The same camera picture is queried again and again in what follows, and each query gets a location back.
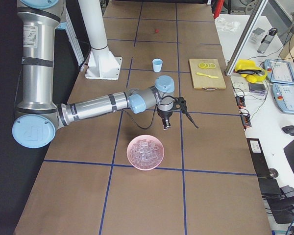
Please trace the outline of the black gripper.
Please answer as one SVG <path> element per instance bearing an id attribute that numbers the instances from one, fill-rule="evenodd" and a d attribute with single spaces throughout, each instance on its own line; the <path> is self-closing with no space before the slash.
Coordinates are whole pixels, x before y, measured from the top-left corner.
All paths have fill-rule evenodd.
<path id="1" fill-rule="evenodd" d="M 160 118 L 162 118 L 163 129 L 164 130 L 169 129 L 171 127 L 170 117 L 172 116 L 172 111 L 163 111 L 163 110 L 157 109 L 157 114 Z"/>

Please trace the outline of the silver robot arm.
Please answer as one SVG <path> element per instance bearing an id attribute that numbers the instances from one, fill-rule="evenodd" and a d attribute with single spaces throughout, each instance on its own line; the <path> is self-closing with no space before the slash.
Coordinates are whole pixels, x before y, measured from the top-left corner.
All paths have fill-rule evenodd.
<path id="1" fill-rule="evenodd" d="M 98 117 L 130 108 L 141 113 L 155 106 L 164 129 L 176 109 L 174 81 L 162 75 L 144 90 L 130 89 L 93 100 L 73 104 L 54 104 L 54 37 L 57 28 L 66 26 L 66 3 L 63 0 L 20 0 L 18 16 L 23 26 L 23 99 L 17 105 L 12 135 L 28 148 L 49 144 L 56 131 L 72 122 Z"/>

